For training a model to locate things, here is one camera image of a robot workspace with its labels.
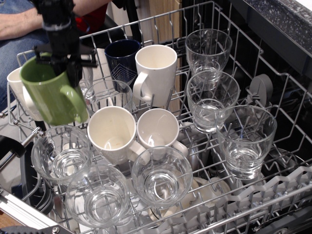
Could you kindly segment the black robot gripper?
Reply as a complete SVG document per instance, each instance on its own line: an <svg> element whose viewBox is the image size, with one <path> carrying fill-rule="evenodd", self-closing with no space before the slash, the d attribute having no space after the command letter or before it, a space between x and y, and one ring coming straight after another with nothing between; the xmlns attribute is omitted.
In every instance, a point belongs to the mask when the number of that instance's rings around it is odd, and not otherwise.
<svg viewBox="0 0 312 234"><path fill-rule="evenodd" d="M79 30L73 23L43 23L42 28L46 31L49 42L33 47L38 62L51 64L56 76L67 69L69 82L76 88L82 79L82 66L97 67L95 49L81 43Z"/></svg>

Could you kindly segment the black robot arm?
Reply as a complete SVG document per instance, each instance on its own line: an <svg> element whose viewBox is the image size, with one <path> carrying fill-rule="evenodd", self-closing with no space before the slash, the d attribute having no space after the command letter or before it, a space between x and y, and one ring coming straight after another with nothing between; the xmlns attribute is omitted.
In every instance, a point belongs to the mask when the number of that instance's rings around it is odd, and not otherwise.
<svg viewBox="0 0 312 234"><path fill-rule="evenodd" d="M85 46L79 38L72 0L32 1L43 17L42 28L49 42L36 45L36 62L51 65L55 74L67 73L72 87L82 79L83 67L96 67L95 49Z"/></svg>

